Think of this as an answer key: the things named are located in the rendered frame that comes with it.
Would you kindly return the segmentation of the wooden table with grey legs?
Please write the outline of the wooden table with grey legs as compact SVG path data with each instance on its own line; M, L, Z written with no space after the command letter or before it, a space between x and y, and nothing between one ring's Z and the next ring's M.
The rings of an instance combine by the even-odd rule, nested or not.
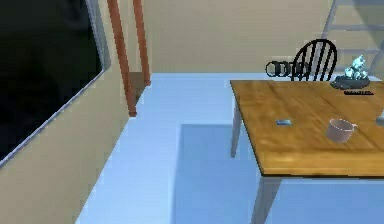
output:
M371 96L347 96L326 82L232 80L235 96L231 154L240 128L250 140L261 174L251 224L265 224L284 179L384 179L384 81L374 81ZM278 126L289 119L292 126ZM330 119L358 128L346 143L326 137Z

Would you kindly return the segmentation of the black spindle-back chair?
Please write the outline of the black spindle-back chair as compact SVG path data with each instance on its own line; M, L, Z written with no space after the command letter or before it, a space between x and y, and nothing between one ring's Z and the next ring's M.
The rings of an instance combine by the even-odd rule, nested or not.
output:
M272 60L265 65L266 75L291 81L330 81L336 68L338 51L328 39L306 43L292 61Z

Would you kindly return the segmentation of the dark dish with pale crystals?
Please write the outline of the dark dish with pale crystals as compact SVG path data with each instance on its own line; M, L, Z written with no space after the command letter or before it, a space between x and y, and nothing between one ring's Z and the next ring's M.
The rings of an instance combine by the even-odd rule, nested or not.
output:
M342 76L337 76L330 85L339 90L362 89L370 84L368 72L365 70L365 58L360 55L352 61L350 67L344 70Z

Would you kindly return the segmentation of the grey shelf rack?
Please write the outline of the grey shelf rack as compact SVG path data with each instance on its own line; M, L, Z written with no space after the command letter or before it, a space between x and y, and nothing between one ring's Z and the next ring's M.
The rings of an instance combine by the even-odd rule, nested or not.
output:
M344 48L344 54L369 54L373 55L368 72L371 75L378 74L379 64L384 65L384 0L329 0L330 10L321 34L326 39L330 31L340 32L365 32L374 42L375 48ZM336 23L335 18L341 16L340 8L345 8L344 16L351 19L351 12L356 11L360 22Z

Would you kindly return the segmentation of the red-brown door frame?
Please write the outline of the red-brown door frame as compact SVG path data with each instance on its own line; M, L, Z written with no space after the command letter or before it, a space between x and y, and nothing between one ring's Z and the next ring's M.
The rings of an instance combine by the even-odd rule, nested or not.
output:
M136 34L138 38L139 54L140 54L142 72L143 72L144 86L150 86L151 74L150 74L149 59L148 59L148 52L147 52L142 0L132 0L132 1L133 1L133 11L134 11L135 24L136 24ZM108 5L109 14L110 14L111 24L112 24L114 42L116 46L118 63L121 71L125 99L127 102L129 116L136 117L137 110L136 110L136 101L134 96L135 89L132 86L132 83L130 81L130 76L129 76L129 73L130 73L129 60L126 53L118 0L107 0L107 5Z

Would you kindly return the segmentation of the dark window with grey frame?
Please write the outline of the dark window with grey frame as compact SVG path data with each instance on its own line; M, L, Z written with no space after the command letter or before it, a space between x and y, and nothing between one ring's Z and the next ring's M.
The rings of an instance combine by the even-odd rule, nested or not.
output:
M0 0L0 167L110 66L99 0Z

